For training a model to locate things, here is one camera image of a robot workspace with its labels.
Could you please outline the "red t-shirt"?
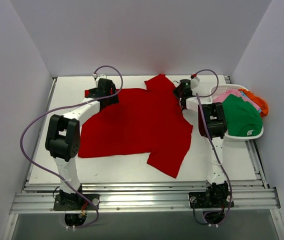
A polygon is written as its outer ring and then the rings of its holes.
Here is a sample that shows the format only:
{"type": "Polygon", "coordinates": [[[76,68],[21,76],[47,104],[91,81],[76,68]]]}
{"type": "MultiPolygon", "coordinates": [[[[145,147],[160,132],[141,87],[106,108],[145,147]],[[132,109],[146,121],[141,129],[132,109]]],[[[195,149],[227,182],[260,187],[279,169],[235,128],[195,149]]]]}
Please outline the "red t-shirt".
{"type": "Polygon", "coordinates": [[[122,89],[119,102],[81,128],[80,158],[149,153],[147,164],[176,178],[190,149],[193,126],[174,96],[175,85],[159,74],[146,88],[122,89]]]}

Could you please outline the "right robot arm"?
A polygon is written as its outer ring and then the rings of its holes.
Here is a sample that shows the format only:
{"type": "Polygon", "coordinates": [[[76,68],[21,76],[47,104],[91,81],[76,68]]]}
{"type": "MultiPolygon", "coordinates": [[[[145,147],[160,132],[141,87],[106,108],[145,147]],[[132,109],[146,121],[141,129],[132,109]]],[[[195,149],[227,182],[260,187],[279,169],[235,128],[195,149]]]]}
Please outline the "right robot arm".
{"type": "Polygon", "coordinates": [[[221,103],[201,103],[200,98],[193,94],[193,88],[199,84],[199,81],[197,77],[182,79],[173,90],[173,94],[179,99],[182,110],[198,113],[199,134],[210,144],[204,200],[207,205],[214,207],[229,195],[228,177],[223,167],[223,143],[227,123],[221,103]]]}

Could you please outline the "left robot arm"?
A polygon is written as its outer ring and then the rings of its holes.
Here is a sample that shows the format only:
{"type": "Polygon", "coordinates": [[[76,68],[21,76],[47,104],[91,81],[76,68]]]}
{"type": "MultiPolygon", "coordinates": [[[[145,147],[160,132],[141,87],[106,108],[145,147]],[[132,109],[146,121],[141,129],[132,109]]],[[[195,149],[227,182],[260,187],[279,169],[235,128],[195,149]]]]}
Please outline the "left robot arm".
{"type": "Polygon", "coordinates": [[[54,114],[49,119],[45,149],[53,157],[58,174],[63,178],[59,188],[60,200],[72,210],[79,209],[83,203],[83,197],[79,194],[82,185],[76,167],[81,127],[102,109],[119,103],[116,92],[112,80],[99,78],[96,87],[84,95],[80,106],[62,115],[54,114]]]}

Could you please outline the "white laundry basket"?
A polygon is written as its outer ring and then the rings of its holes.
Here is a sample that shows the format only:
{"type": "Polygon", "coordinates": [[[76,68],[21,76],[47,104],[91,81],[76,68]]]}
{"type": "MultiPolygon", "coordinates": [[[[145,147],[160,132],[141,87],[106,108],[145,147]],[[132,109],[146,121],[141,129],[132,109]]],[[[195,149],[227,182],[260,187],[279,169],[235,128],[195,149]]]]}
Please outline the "white laundry basket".
{"type": "Polygon", "coordinates": [[[210,90],[213,103],[221,103],[226,119],[226,137],[237,141],[257,139],[264,132],[262,108],[240,85],[222,84],[210,90]]]}

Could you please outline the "pink t-shirt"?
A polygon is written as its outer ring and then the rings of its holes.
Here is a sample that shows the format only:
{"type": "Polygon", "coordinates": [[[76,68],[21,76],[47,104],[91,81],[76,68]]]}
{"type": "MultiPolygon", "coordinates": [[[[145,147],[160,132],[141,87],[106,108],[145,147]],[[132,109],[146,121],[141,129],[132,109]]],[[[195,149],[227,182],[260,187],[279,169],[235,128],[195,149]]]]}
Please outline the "pink t-shirt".
{"type": "Polygon", "coordinates": [[[236,97],[242,97],[242,94],[239,90],[228,89],[225,93],[214,98],[212,102],[213,103],[222,103],[229,95],[234,95],[236,97]]]}

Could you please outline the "green t-shirt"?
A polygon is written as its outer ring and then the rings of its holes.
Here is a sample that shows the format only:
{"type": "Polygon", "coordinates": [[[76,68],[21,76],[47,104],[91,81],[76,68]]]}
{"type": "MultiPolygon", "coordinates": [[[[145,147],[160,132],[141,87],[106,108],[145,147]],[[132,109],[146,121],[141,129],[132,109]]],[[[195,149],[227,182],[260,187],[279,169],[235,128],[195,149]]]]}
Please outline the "green t-shirt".
{"type": "Polygon", "coordinates": [[[231,94],[222,102],[222,106],[230,136],[253,137],[261,133],[262,117],[250,102],[231,94]]]}

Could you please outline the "orange t-shirt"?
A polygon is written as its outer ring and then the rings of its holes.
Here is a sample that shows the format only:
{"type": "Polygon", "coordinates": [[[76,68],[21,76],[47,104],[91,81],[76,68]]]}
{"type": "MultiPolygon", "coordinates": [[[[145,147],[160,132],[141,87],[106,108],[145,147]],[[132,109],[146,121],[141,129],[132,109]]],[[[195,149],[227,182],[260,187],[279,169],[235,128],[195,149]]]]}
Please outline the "orange t-shirt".
{"type": "Polygon", "coordinates": [[[244,88],[240,88],[239,91],[243,91],[251,100],[253,100],[256,104],[259,105],[259,107],[261,108],[261,112],[259,114],[262,118],[266,117],[269,114],[269,106],[265,100],[244,88]]]}

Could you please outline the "light blue t-shirt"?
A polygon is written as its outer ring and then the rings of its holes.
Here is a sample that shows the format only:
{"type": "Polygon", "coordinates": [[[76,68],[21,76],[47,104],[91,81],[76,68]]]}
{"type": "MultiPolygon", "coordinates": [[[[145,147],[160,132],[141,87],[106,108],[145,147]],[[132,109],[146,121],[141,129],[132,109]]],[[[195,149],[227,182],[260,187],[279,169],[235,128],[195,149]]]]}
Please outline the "light blue t-shirt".
{"type": "Polygon", "coordinates": [[[240,93],[241,97],[245,102],[251,103],[259,113],[262,111],[260,106],[257,103],[255,103],[253,100],[251,100],[243,91],[240,91],[240,93]]]}

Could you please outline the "aluminium rail frame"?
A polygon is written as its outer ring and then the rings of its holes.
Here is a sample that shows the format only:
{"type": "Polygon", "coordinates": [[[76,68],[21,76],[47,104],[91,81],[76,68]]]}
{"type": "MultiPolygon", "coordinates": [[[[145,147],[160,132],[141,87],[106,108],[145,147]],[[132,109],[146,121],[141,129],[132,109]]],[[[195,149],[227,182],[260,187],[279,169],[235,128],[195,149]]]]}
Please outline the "aluminium rail frame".
{"type": "MultiPolygon", "coordinates": [[[[54,78],[47,109],[77,104],[84,90],[94,87],[90,76],[54,78]]],[[[170,212],[191,210],[190,192],[204,192],[209,143],[200,136],[197,114],[183,111],[185,119],[193,125],[191,147],[179,170],[171,178],[147,164],[148,154],[77,159],[78,176],[83,191],[99,194],[99,212],[170,212]]],[[[34,160],[46,168],[57,167],[45,150],[45,132],[49,119],[45,119],[34,154],[34,160]]],[[[232,210],[279,209],[276,189],[267,186],[262,164],[254,142],[230,141],[223,143],[223,166],[233,190],[232,210]]],[[[59,179],[36,166],[30,167],[22,193],[17,193],[11,207],[12,214],[60,213],[54,211],[52,192],[59,179]]]]}

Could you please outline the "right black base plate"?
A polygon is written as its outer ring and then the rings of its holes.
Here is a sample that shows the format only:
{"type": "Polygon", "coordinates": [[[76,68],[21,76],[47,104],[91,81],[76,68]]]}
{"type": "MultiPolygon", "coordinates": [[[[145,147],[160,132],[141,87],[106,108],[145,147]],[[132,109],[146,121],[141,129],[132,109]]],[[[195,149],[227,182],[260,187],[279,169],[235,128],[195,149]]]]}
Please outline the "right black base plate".
{"type": "Polygon", "coordinates": [[[229,206],[230,192],[189,192],[189,205],[191,208],[227,208],[229,206]]]}

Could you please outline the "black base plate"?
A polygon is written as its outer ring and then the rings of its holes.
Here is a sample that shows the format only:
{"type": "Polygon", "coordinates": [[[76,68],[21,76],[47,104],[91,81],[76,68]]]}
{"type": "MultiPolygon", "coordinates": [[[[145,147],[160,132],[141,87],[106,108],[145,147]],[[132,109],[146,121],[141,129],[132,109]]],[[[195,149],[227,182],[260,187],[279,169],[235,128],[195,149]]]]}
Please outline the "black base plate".
{"type": "Polygon", "coordinates": [[[83,199],[78,194],[55,196],[53,210],[54,211],[80,211],[80,210],[94,210],[99,208],[100,195],[96,193],[84,194],[84,196],[91,201],[83,199]]]}
{"type": "Polygon", "coordinates": [[[191,208],[227,208],[229,206],[230,192],[189,192],[189,205],[191,208]]]}

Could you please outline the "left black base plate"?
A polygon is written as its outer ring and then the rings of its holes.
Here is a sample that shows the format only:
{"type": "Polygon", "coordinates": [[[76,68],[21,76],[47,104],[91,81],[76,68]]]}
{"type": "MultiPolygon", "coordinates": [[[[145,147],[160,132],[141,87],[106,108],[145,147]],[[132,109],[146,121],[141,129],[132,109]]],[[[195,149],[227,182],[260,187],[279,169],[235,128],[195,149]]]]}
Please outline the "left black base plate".
{"type": "Polygon", "coordinates": [[[54,211],[80,211],[80,210],[94,210],[99,208],[100,195],[96,193],[84,194],[84,196],[91,201],[83,199],[78,194],[55,196],[53,210],[54,211]]]}

